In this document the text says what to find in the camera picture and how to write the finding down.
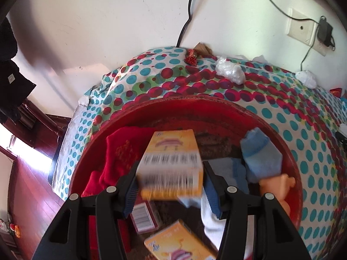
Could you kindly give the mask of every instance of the barcode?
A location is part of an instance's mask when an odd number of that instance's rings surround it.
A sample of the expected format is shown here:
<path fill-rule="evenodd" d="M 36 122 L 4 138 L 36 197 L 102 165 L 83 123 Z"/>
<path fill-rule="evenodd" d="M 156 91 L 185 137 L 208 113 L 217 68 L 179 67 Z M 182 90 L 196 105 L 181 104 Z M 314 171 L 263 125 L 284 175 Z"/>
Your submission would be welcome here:
<path fill-rule="evenodd" d="M 155 226 L 145 202 L 135 205 L 131 214 L 139 233 L 154 229 Z"/>
<path fill-rule="evenodd" d="M 197 153 L 145 154 L 143 163 L 147 164 L 197 164 Z"/>
<path fill-rule="evenodd" d="M 148 175 L 143 177 L 143 185 L 150 188 L 192 189 L 193 177 L 188 175 Z"/>

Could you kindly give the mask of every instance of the polka dot bedsheet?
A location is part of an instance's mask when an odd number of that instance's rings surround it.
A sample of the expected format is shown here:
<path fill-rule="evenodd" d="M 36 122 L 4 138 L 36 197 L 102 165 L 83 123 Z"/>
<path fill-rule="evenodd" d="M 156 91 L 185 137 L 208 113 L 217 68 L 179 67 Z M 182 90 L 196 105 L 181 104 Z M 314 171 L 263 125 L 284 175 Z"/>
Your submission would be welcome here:
<path fill-rule="evenodd" d="M 55 192 L 67 199 L 72 172 L 84 147 L 119 112 L 156 98 L 207 94 L 247 108 L 278 132 L 300 170 L 303 211 L 299 228 L 313 260 L 336 245 L 347 221 L 346 153 L 335 139 L 346 123 L 346 106 L 322 88 L 309 89 L 292 73 L 268 64 L 229 59 L 246 74 L 243 85 L 216 75 L 216 58 L 199 57 L 197 67 L 184 62 L 186 50 L 153 49 L 103 76 L 89 93 L 90 103 L 69 142 L 64 175 Z"/>

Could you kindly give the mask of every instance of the screw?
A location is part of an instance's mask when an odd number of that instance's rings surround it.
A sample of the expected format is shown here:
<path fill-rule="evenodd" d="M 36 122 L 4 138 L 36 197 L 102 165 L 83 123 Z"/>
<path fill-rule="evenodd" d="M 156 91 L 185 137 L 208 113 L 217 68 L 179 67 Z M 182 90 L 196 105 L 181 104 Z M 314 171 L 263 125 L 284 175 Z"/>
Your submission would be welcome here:
<path fill-rule="evenodd" d="M 117 190 L 117 188 L 116 188 L 115 186 L 110 186 L 110 187 L 108 187 L 108 188 L 106 189 L 106 191 L 107 191 L 108 193 L 115 192 L 116 190 Z"/>
<path fill-rule="evenodd" d="M 70 199 L 70 200 L 76 200 L 76 199 L 78 199 L 78 197 L 79 197 L 78 194 L 73 193 L 72 195 L 70 195 L 69 199 Z"/>
<path fill-rule="evenodd" d="M 237 192 L 237 188 L 235 188 L 234 186 L 230 186 L 227 188 L 227 191 L 230 193 L 235 193 L 235 192 Z"/>
<path fill-rule="evenodd" d="M 269 199 L 269 200 L 272 200 L 272 199 L 275 198 L 275 196 L 274 196 L 271 192 L 267 192 L 267 193 L 265 194 L 265 198 L 266 198 L 266 199 Z"/>

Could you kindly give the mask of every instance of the plastic bag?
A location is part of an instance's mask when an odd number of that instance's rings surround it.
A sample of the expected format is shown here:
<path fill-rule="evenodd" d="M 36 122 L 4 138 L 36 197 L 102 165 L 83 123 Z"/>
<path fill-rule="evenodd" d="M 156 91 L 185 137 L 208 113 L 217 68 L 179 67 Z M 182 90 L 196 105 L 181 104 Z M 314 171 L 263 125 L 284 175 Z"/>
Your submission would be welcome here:
<path fill-rule="evenodd" d="M 227 61 L 221 56 L 217 59 L 216 72 L 238 85 L 243 84 L 246 79 L 245 73 L 238 64 Z"/>
<path fill-rule="evenodd" d="M 317 87 L 316 76 L 309 70 L 299 71 L 295 74 L 297 80 L 310 89 Z"/>

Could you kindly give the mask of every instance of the tag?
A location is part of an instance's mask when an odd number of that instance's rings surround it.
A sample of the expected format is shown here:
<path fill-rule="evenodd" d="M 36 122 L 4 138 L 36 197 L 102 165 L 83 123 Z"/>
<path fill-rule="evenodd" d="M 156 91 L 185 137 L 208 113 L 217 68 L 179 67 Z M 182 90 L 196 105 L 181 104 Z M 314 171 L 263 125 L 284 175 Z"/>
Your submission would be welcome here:
<path fill-rule="evenodd" d="M 10 76 L 7 77 L 8 82 L 10 82 L 10 84 L 15 80 L 15 77 L 13 74 L 11 74 Z"/>

